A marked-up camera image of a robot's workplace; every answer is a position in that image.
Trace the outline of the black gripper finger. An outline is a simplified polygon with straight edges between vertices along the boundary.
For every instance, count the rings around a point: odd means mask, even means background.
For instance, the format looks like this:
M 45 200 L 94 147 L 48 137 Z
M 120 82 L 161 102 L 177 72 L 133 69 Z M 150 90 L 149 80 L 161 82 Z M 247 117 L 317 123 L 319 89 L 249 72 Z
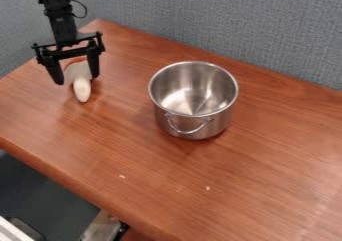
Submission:
M 44 58 L 44 66 L 46 68 L 46 71 L 49 73 L 49 76 L 53 80 L 53 82 L 57 85 L 64 84 L 64 74 L 61 71 L 60 63 L 53 59 L 52 56 L 46 56 Z
M 86 50 L 86 60 L 90 70 L 92 78 L 96 78 L 100 74 L 98 70 L 98 51 L 96 48 L 89 48 Z

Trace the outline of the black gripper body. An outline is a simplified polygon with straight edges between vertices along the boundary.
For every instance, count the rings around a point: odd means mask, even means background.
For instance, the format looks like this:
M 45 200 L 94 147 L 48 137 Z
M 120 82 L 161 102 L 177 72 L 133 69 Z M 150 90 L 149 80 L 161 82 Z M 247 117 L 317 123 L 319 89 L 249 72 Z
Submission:
M 76 56 L 86 57 L 86 50 L 96 48 L 100 54 L 105 51 L 101 41 L 102 34 L 78 33 L 74 19 L 85 18 L 86 15 L 77 16 L 73 13 L 72 3 L 77 3 L 85 8 L 85 5 L 77 0 L 37 0 L 44 6 L 44 15 L 49 20 L 54 42 L 46 45 L 33 44 L 31 49 L 35 52 L 35 59 L 44 64 L 44 58 L 52 56 L 60 60 Z

